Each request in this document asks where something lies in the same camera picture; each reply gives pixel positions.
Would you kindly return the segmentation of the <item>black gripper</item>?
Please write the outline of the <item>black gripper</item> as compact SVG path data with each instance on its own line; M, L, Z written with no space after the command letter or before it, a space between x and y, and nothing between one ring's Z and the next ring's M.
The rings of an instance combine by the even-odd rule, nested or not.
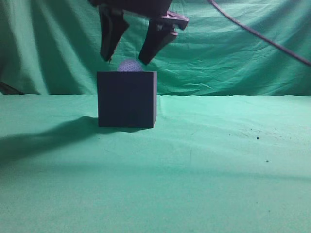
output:
M89 3L99 7L100 55L106 62L111 61L117 44L129 28L124 12L152 19L138 57L144 65L149 64L166 45L177 38L174 25L184 30L189 22L184 15L169 10L171 0L90 0Z

